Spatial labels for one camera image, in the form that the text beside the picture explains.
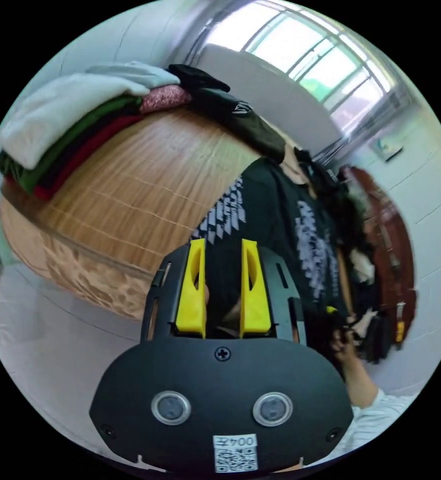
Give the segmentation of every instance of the window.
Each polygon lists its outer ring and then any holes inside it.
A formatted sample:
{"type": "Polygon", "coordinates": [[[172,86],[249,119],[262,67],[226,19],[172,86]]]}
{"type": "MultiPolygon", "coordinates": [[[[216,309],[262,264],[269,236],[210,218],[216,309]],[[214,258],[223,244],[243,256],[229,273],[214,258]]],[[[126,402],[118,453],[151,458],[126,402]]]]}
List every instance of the window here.
{"type": "Polygon", "coordinates": [[[300,85],[322,102],[357,67],[340,48],[334,48],[302,77],[300,85]]]}
{"type": "Polygon", "coordinates": [[[362,118],[383,97],[384,92],[377,82],[370,78],[359,86],[332,113],[332,119],[345,132],[350,133],[360,123],[362,118]]]}
{"type": "Polygon", "coordinates": [[[318,62],[327,52],[330,52],[334,48],[334,44],[327,38],[322,40],[318,45],[311,49],[300,62],[289,73],[289,77],[294,80],[298,80],[304,75],[309,68],[311,68],[315,62],[318,62]]]}
{"type": "Polygon", "coordinates": [[[278,13],[273,8],[249,3],[217,25],[209,35],[207,43],[240,52],[256,32],[278,13]]]}
{"type": "Polygon", "coordinates": [[[253,42],[258,44],[255,49],[247,51],[285,73],[322,38],[299,20],[286,17],[260,42],[253,42]]]}
{"type": "Polygon", "coordinates": [[[216,26],[207,43],[244,51],[288,75],[346,134],[396,85],[358,35],[285,0],[256,0],[240,8],[216,26]]]}

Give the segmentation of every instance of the black t-shirt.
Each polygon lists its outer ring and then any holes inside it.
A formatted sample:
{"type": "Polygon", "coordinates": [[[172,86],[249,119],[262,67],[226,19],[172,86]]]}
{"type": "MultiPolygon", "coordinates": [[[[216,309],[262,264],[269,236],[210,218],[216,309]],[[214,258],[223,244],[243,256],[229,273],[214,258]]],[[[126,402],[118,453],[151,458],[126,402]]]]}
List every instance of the black t-shirt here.
{"type": "Polygon", "coordinates": [[[222,319],[240,298],[242,239],[284,258],[307,318],[324,314],[327,306],[347,316],[335,223],[308,186],[293,183],[274,161],[263,157],[246,168],[192,238],[206,239],[209,322],[222,319]]]}

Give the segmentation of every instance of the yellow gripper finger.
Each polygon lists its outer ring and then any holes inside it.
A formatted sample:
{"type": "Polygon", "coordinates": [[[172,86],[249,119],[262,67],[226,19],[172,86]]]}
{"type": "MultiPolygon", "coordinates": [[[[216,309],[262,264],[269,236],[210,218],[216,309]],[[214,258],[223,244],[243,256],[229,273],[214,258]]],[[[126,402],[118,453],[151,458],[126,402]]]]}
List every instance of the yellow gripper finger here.
{"type": "Polygon", "coordinates": [[[193,240],[190,243],[175,319],[175,326],[180,334],[194,334],[206,338],[205,289],[206,245],[204,239],[193,240]]]}
{"type": "Polygon", "coordinates": [[[242,240],[240,338],[265,335],[271,330],[269,299],[257,242],[242,240]]]}

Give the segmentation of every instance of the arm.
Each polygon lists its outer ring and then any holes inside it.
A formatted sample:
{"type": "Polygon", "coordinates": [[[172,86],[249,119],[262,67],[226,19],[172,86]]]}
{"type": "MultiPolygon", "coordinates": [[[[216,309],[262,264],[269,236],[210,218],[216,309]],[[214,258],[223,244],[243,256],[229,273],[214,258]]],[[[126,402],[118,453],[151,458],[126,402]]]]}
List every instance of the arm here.
{"type": "Polygon", "coordinates": [[[346,342],[341,341],[338,331],[334,333],[332,348],[342,364],[345,386],[353,407],[370,407],[379,393],[379,387],[371,380],[364,365],[357,356],[352,334],[346,334],[346,342]]]}

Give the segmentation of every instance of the wood grain surface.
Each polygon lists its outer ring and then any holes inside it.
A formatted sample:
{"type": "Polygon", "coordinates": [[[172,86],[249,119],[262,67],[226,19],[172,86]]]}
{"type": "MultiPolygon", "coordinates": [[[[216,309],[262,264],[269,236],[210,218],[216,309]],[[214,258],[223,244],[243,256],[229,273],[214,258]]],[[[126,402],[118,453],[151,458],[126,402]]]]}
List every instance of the wood grain surface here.
{"type": "Polygon", "coordinates": [[[117,134],[48,203],[15,185],[1,191],[48,235],[149,275],[258,156],[223,127],[178,108],[117,134]]]}

